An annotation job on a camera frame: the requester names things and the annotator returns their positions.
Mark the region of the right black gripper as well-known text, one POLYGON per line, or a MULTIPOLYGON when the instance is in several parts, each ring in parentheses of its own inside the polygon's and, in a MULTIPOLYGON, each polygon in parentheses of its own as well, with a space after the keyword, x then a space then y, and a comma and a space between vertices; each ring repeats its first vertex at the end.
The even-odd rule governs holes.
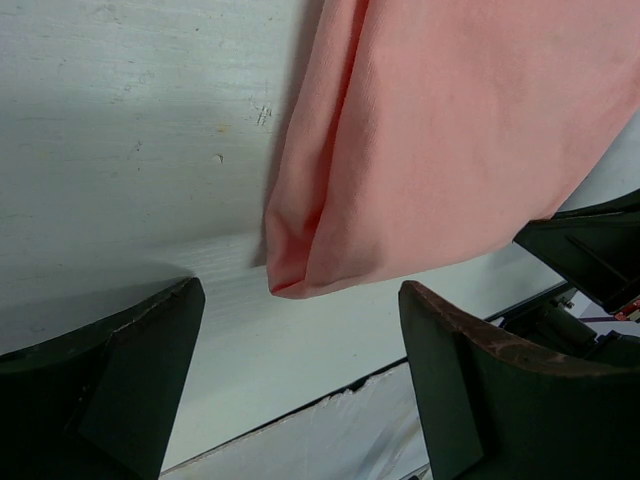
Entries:
MULTIPOLYGON (((610 314, 639 299, 639 192, 528 223, 514 242, 610 314)), ((537 299, 500 317, 499 327, 583 360, 637 360, 639 309, 627 319, 537 299)))

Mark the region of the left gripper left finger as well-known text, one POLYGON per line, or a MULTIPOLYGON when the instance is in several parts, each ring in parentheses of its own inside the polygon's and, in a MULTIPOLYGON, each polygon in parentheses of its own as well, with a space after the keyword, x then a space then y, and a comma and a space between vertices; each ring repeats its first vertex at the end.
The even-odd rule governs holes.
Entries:
POLYGON ((187 278, 2 355, 2 478, 158 478, 205 301, 187 278))

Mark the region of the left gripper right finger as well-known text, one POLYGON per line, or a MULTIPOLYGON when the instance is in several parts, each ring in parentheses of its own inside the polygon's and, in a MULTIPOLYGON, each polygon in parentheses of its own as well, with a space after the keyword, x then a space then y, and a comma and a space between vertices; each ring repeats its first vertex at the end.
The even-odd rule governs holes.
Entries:
POLYGON ((472 316, 416 281, 401 329, 437 479, 635 479, 639 340, 586 358, 472 316))

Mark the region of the salmon pink t shirt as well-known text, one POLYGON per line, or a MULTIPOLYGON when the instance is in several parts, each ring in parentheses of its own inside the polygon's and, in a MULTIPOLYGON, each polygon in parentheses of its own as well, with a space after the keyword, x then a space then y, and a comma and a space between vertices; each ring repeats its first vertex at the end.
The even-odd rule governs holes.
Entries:
POLYGON ((265 212, 302 299, 498 250, 639 108, 635 1, 328 1, 265 212))

